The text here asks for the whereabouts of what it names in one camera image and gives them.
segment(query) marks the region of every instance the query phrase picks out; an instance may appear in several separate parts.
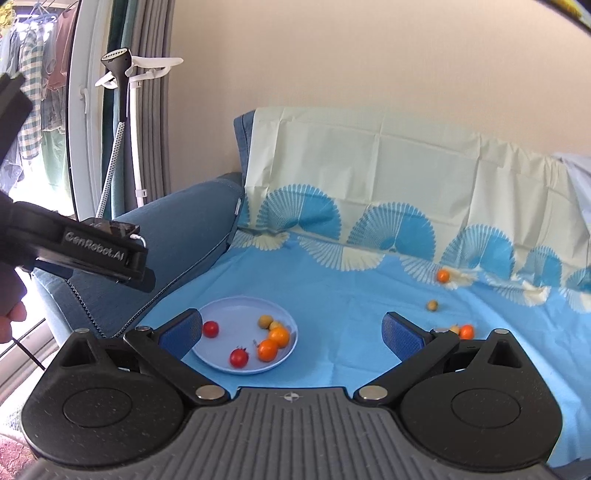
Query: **cream wall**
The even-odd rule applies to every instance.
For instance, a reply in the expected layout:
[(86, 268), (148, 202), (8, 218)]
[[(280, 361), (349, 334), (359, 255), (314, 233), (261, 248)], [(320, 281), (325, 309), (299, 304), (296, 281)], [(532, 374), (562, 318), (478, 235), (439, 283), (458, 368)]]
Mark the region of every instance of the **cream wall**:
[(171, 184), (238, 169), (257, 106), (388, 106), (591, 153), (591, 34), (535, 0), (176, 0)]

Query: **black cable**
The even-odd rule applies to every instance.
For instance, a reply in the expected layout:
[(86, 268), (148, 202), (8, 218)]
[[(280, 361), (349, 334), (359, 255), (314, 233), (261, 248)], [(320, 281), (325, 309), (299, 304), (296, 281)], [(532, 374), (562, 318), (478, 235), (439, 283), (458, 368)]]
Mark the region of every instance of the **black cable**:
[(41, 370), (45, 371), (45, 367), (43, 366), (43, 364), (39, 360), (37, 360), (37, 358), (35, 357), (35, 355), (33, 355), (29, 350), (27, 350), (27, 348), (21, 342), (19, 342), (14, 337), (12, 337), (12, 341), (14, 343), (16, 343), (17, 344), (17, 347), (19, 347), (23, 352), (25, 352), (27, 354), (27, 356), (31, 360), (33, 360)]

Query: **plaid shirt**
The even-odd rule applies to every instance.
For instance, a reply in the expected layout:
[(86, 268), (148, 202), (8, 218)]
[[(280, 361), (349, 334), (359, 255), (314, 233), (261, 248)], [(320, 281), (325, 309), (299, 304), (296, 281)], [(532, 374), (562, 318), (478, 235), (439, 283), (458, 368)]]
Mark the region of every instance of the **plaid shirt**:
[(21, 44), (20, 71), (26, 78), (22, 91), (33, 102), (33, 111), (18, 134), (23, 160), (32, 160), (41, 152), (41, 69), (43, 68), (43, 29), (30, 29)]

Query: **blue gripper pad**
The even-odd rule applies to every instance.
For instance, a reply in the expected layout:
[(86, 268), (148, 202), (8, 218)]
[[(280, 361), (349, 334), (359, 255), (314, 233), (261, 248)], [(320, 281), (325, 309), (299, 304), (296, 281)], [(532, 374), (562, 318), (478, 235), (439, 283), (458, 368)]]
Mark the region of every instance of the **blue gripper pad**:
[(196, 309), (188, 309), (155, 330), (155, 341), (180, 360), (199, 341), (202, 327), (201, 314)]
[(388, 312), (382, 320), (382, 340), (401, 362), (417, 353), (431, 339), (430, 333), (396, 312)]

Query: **finger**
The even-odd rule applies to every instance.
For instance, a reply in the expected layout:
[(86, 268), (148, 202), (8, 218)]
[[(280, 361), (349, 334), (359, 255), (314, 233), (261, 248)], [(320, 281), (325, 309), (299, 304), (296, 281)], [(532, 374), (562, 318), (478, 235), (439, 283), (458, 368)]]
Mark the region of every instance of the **finger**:
[(10, 320), (0, 317), (0, 343), (8, 343), (12, 339)]
[(23, 322), (27, 319), (27, 309), (23, 302), (17, 303), (8, 314), (12, 322)]

